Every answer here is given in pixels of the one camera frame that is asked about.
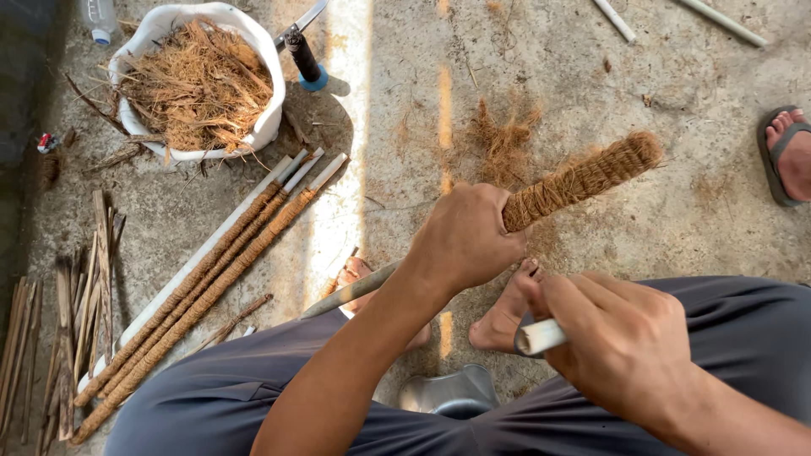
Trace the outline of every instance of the gray shorts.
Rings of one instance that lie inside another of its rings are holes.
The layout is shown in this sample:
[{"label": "gray shorts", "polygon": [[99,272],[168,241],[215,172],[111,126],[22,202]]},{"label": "gray shorts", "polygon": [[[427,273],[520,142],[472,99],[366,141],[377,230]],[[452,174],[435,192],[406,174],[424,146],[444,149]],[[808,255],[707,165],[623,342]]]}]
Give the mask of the gray shorts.
[{"label": "gray shorts", "polygon": [[[755,277],[641,282],[687,312],[693,361],[741,393],[811,424],[811,289]],[[105,454],[248,455],[285,385],[344,324],[338,310],[223,343],[143,384]],[[372,402],[348,454],[679,454],[556,376],[468,420]]]}]

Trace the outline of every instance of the left hand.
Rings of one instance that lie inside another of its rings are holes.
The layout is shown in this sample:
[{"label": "left hand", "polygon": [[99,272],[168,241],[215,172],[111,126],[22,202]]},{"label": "left hand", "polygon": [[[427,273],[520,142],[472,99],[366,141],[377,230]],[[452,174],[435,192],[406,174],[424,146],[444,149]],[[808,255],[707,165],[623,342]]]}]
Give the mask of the left hand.
[{"label": "left hand", "polygon": [[526,233],[504,228],[501,210],[509,196],[509,191],[486,183],[454,186],[436,201],[402,268],[448,299],[498,276],[526,252]]}]

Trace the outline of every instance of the concrete floor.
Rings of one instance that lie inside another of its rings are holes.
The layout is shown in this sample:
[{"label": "concrete floor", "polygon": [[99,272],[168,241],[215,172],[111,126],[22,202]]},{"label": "concrete floor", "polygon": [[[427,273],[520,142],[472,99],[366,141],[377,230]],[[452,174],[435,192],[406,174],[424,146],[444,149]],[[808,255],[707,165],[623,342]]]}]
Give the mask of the concrete floor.
[{"label": "concrete floor", "polygon": [[[306,35],[333,79],[318,94],[289,84],[288,101],[316,146],[330,157],[346,152],[352,162],[161,366],[262,293],[273,293],[273,301],[235,332],[293,318],[315,302],[334,273],[329,265],[348,247],[359,246],[374,268],[403,256],[440,195],[443,176],[478,180],[481,150],[466,129],[479,97],[496,117],[509,116],[511,99],[543,107],[529,144],[534,177],[570,153],[634,128],[654,131],[665,148],[664,167],[541,222],[530,254],[544,268],[601,269],[629,279],[746,274],[811,280],[811,209],[775,205],[754,134],[759,117],[776,106],[811,107],[811,4],[714,0],[770,40],[759,50],[672,0],[612,3],[638,34],[635,46],[627,46],[588,0],[504,0],[496,11],[483,0],[332,0]],[[118,16],[139,19],[156,4],[122,0]],[[250,7],[249,15],[275,34],[309,5],[246,0],[237,6]],[[90,87],[85,77],[99,76],[95,66],[122,38],[109,48],[94,45],[75,13],[67,20],[65,54],[50,70],[69,71]],[[603,69],[606,58],[610,73]],[[282,59],[293,80],[289,56]],[[650,108],[643,94],[652,96]],[[76,127],[80,142],[63,151],[57,186],[36,194],[26,209],[29,274],[49,283],[38,355],[42,376],[53,328],[54,256],[88,245],[93,189],[104,188],[127,215],[115,265],[120,334],[264,175],[255,163],[232,161],[233,168],[211,168],[182,191],[194,164],[165,168],[146,156],[83,174],[121,137],[73,98],[59,84],[43,122],[48,131]],[[283,123],[279,139],[260,157],[275,163],[299,149]],[[375,398],[393,405],[407,377],[442,375],[466,363],[490,370],[502,402],[548,378],[553,372],[543,361],[477,352],[467,341],[470,323],[495,301],[509,274],[457,296],[432,322],[431,341],[389,369]],[[35,404],[42,389],[39,381]],[[39,407],[32,419],[39,422]],[[55,445],[52,454],[101,454],[113,422],[78,449]],[[13,432],[18,435],[19,425]],[[16,442],[10,443],[14,454],[33,452]]]}]

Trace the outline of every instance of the foot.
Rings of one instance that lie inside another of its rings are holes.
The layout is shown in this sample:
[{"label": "foot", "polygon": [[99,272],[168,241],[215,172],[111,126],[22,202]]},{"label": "foot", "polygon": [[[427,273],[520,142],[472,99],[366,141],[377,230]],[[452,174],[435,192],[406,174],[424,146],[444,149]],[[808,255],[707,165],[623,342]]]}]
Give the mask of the foot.
[{"label": "foot", "polygon": [[515,332],[521,318],[530,310],[529,293],[538,289],[542,278],[537,260],[528,258],[521,262],[493,307],[470,326],[468,339],[473,348],[515,354]]},{"label": "foot", "polygon": [[[346,266],[341,272],[338,274],[338,287],[343,288],[344,286],[349,285],[350,283],[356,282],[358,279],[364,278],[367,275],[371,274],[371,269],[366,264],[365,261],[361,260],[356,256],[351,256],[346,261]],[[354,301],[348,302],[341,306],[344,310],[352,312],[353,314],[357,314],[360,312],[364,306],[371,300],[371,297],[375,295],[377,291],[372,291],[368,295],[362,296],[357,298]],[[431,338],[431,325],[425,325],[422,329],[419,330],[416,336],[411,339],[411,342],[405,347],[405,351],[411,351],[415,348],[419,348],[426,343]]]},{"label": "foot", "polygon": [[[792,123],[807,123],[803,110],[783,111],[766,128],[766,147],[771,150]],[[798,201],[811,201],[811,132],[800,131],[777,160],[777,171],[786,193]]]}]

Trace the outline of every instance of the white bucket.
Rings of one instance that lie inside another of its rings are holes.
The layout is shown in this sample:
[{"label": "white bucket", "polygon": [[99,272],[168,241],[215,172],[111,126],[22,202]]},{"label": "white bucket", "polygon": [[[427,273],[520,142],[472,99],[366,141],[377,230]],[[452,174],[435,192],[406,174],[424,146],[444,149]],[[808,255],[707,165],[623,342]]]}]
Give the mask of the white bucket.
[{"label": "white bucket", "polygon": [[[230,32],[239,33],[245,42],[252,47],[259,55],[259,59],[270,71],[273,82],[273,96],[264,112],[254,125],[250,135],[242,140],[244,144],[251,146],[254,150],[259,150],[270,141],[276,139],[279,133],[279,123],[281,122],[281,103],[285,100],[285,80],[281,73],[279,54],[273,39],[261,25],[250,16],[240,11],[236,6],[227,3],[204,3],[202,5],[164,5],[151,10],[141,21],[135,35],[121,48],[113,54],[110,59],[109,77],[113,85],[121,83],[121,74],[126,74],[131,68],[121,56],[139,56],[146,52],[151,52],[157,48],[152,42],[160,39],[172,32],[173,28],[186,22],[191,22],[195,17],[203,16],[218,27]],[[125,97],[121,97],[118,103],[118,115],[124,128],[132,135],[148,135],[152,131],[148,130],[141,122],[138,114],[130,107]],[[154,153],[163,157],[166,155],[166,145],[163,143],[144,143]],[[205,158],[231,158],[237,157],[249,151],[246,148],[238,148],[232,153],[226,153],[224,149],[216,150],[176,150],[170,149],[171,157],[174,160],[199,160]]]}]

